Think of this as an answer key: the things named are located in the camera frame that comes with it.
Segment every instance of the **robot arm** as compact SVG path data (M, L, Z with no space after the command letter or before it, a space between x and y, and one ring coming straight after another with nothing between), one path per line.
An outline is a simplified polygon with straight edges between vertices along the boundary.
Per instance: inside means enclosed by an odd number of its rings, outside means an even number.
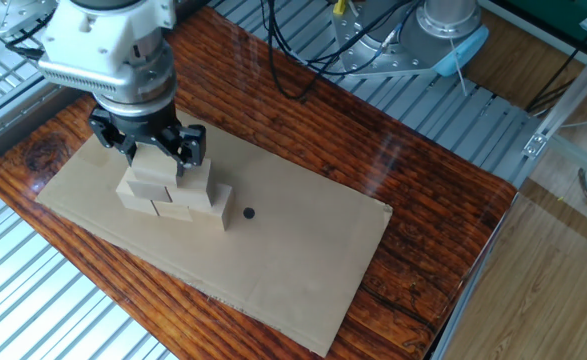
M102 145L129 163L136 143L155 145L181 175L201 164L206 133L175 116L173 53L161 32L174 24L173 0L60 0L38 65L47 80L93 93L89 125Z

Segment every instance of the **black wire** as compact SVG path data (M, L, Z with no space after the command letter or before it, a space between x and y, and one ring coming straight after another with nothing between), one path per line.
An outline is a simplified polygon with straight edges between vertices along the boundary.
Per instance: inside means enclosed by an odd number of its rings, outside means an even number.
M560 76L562 71L564 71L564 69L566 69L566 67L571 63L571 60L573 60L573 58L575 58L575 56L580 52L579 48L582 47L582 45L585 45L586 42L587 42L587 35L584 39L582 39L579 46L575 48L575 50L571 53L571 55L568 57L568 59L566 59L564 64L562 64L562 66L560 66L560 68L555 72L555 74L546 83L546 85L544 85L544 87L542 87L542 89L535 95L533 100L531 100L531 102L526 106L526 112L531 112L531 110L536 105L536 103L538 101L540 101L540 97L546 92L546 90L551 86L551 84L553 84L553 82L558 78L558 76Z
M274 53L274 51L273 51L273 38L276 38L276 42L278 42L278 45L280 46L280 50L282 50L287 56L293 57L293 55L290 54L288 52L288 50L286 49L286 47L288 47L288 44L285 46L286 40L283 37L280 37L281 32L279 33L279 35L277 34L277 29L279 27L277 26L277 22L275 19L275 0L267 0L267 4L269 6L269 25L267 27L267 30L268 30L267 43L268 43L268 47L269 47L269 51L268 51L269 52L269 65L271 67L271 75L273 76L273 81L275 82L275 86L277 87L278 91L280 91L280 93L282 93L282 95L284 95L284 97L286 97L287 99L290 99L290 100L302 99L311 90L313 85L315 85L315 82L320 77L322 77L323 74L327 73L327 68L335 60L337 60L337 58L339 57L340 54L342 54L344 51L351 48L357 41L359 41L365 34L367 34L369 31L371 31L371 29L375 25L377 25L382 19L384 19L384 17L386 17L389 13L393 13L394 11L396 11L397 9L399 9L401 6L405 5L406 3L407 2L396 3L395 5L390 7L386 12L384 12L382 15L380 15L377 19L375 19L373 22L371 22L365 28L363 28L358 34L356 34L354 37L349 39L344 45L342 45L342 47L340 47L340 49L338 51L336 51L333 54L333 56L329 59L329 61L326 64L324 64L321 68L318 68L317 72L315 73L315 76L309 82L309 84L307 84L306 87L304 87L302 92L298 95L293 95L293 94L290 94L284 90L284 88L282 87L282 84L280 83L280 81L278 79L277 69L275 68L275 60L274 60L274 56L273 56L273 53ZM369 60L365 65L368 66L374 60L375 60L375 58ZM340 74L340 75L351 74L353 72L361 70L363 67L364 67L364 65L358 67L357 69L353 69L353 70L345 71L345 72L341 72L341 73L333 73L333 74Z
M398 42L400 42L400 39L401 39L400 36L402 36L402 31L404 30L404 27L406 26L406 22L411 17L411 14L413 13L413 11L415 11L415 9L417 9L418 5L420 5L421 3L422 3L422 0L415 0L415 3L413 4L413 6L411 6L409 11L406 12L406 16L404 16L404 19L402 19L402 26L400 27L400 31L397 32L397 41Z
M13 51L17 54L20 54L28 59L31 60L39 60L44 55L44 50L41 49L33 49L33 48L25 48L25 47L18 47L17 44L20 44L26 41L31 36L35 35L38 31L42 30L53 17L55 10L53 10L50 14L48 14L39 24L37 24L33 29L23 32L23 34L4 45L8 50Z
M381 23L381 24L379 24L379 25L376 25L374 28L372 28L372 29L370 29L370 30L366 31L366 33L370 33L371 31L374 31L374 30L376 30L376 29L379 29L379 28L380 28L382 25L384 25L384 23L386 23L386 22L387 22L387 21L388 21L388 20L391 18L391 16L392 16L392 15L395 13L395 11L397 11L399 8L401 8L402 6L404 6L404 5L405 5L405 4L407 4L407 3L409 3L409 1L404 1L402 4L400 4L400 6L397 6L397 7L396 7L396 6L393 6L392 8L389 8L389 9L387 10L387 12L385 12L384 14L382 14L382 15L381 15L381 16L385 16L385 14L387 14L387 13L388 13L388 14L386 15L386 19L382 20L382 21L383 21L383 23ZM376 22L379 22L380 20L381 20L381 19L378 17L378 18L377 18L377 19L374 21L374 23L376 23ZM344 51L346 51L346 50L348 50L348 49L345 49L345 50L342 50L342 51L338 50L338 51L335 51L335 52L333 52L333 53L331 53L331 54L324 55L324 56L321 56L321 57L318 57L318 58L315 58L315 59L311 59L311 60L305 60L305 61L306 61L306 64L323 63L324 61L326 61L326 60L329 60L329 59L333 59L333 60L332 60L332 62L335 62L336 60L338 60L338 59L337 59L337 58L335 58L335 57L336 57L336 56L339 56L339 55L342 55L342 53L344 53Z

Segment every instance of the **blue object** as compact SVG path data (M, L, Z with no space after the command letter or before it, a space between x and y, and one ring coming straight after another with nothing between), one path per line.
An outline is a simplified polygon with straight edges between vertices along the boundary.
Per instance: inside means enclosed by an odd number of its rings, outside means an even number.
M482 25L475 30L466 40L455 47L457 61L460 67L464 66L480 50L489 37L489 29ZM442 76L451 76L457 72L455 66L455 53L452 51L433 66L433 70Z

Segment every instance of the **wooden table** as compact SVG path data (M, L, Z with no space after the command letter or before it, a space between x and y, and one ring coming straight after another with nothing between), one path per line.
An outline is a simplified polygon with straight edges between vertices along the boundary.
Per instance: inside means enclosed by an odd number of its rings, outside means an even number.
M393 206L328 358L422 358L516 190L328 81L275 89L267 46L205 8L168 37L180 110ZM313 73L276 54L282 83ZM34 200L91 135L85 96L0 158L0 197L180 358L313 358Z

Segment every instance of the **stacked wooden blocks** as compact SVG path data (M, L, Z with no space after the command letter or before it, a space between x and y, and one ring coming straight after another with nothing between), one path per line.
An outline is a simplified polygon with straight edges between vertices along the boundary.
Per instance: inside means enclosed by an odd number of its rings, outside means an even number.
M116 192L124 207L154 216L226 230L233 188L212 184L211 160L176 176L176 162L158 148L140 144Z

